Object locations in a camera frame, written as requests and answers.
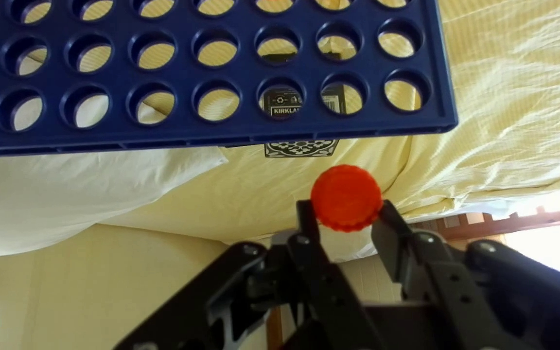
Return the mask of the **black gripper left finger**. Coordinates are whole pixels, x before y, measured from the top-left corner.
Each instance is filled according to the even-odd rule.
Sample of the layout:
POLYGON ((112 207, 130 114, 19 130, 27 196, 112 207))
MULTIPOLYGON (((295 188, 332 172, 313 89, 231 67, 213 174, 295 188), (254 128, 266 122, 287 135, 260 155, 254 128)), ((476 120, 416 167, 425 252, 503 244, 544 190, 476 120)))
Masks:
POLYGON ((320 244, 318 223, 309 200, 299 200, 297 233, 287 239, 289 258, 297 270, 299 299, 328 350, 383 350, 371 318, 359 305, 344 274, 320 244))

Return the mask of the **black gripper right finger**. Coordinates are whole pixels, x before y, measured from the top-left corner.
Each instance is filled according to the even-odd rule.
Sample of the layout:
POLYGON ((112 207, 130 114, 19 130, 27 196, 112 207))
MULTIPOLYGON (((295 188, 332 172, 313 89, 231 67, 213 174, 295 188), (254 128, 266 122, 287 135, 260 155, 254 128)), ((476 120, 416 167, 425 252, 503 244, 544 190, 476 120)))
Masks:
POLYGON ((392 350, 521 350, 451 248, 429 231, 412 231, 385 200, 371 240, 402 301, 371 307, 392 350))

